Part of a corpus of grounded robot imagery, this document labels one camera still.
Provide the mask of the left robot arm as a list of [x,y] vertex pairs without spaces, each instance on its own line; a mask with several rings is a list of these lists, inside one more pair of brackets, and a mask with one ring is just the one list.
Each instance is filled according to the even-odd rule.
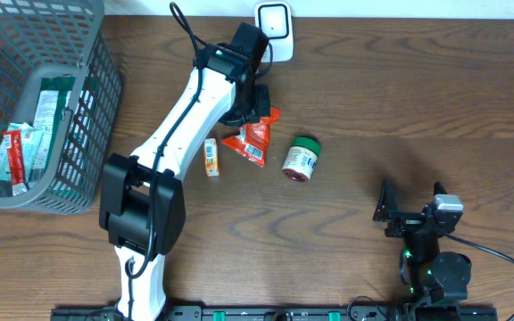
[[166,255],[185,225],[183,180],[217,123],[241,127],[270,114],[269,89],[255,82],[269,39],[241,23],[226,44],[195,53],[183,94],[154,133],[129,156],[104,164],[99,226],[120,261],[117,320],[156,320],[166,306]]

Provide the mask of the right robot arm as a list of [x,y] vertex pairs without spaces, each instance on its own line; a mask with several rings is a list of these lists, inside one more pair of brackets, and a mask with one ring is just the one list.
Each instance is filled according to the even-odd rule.
[[419,212],[399,208],[390,180],[386,179],[373,215],[386,222],[385,236],[403,239],[400,275],[411,297],[390,308],[388,320],[460,320],[459,303],[468,297],[472,264],[453,251],[441,251],[439,239],[454,231],[463,204],[434,183],[433,200]]

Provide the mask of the green lid white jar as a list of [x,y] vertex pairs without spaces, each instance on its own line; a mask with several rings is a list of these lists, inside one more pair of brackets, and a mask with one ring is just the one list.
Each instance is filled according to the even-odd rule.
[[308,182],[321,153],[320,144],[305,136],[296,137],[282,167],[284,175],[297,182]]

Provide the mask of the orange red snack pouch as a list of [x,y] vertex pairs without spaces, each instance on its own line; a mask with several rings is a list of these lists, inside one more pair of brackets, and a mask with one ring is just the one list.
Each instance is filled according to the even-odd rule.
[[237,135],[228,136],[221,143],[254,164],[264,167],[270,143],[271,125],[280,119],[282,112],[272,107],[268,117],[261,117],[257,123],[248,123],[239,128]]

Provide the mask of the small orange juice box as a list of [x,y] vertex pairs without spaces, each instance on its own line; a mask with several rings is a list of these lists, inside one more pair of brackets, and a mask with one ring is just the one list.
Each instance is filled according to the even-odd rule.
[[208,177],[220,175],[218,144],[215,138],[206,138],[203,142],[205,172]]

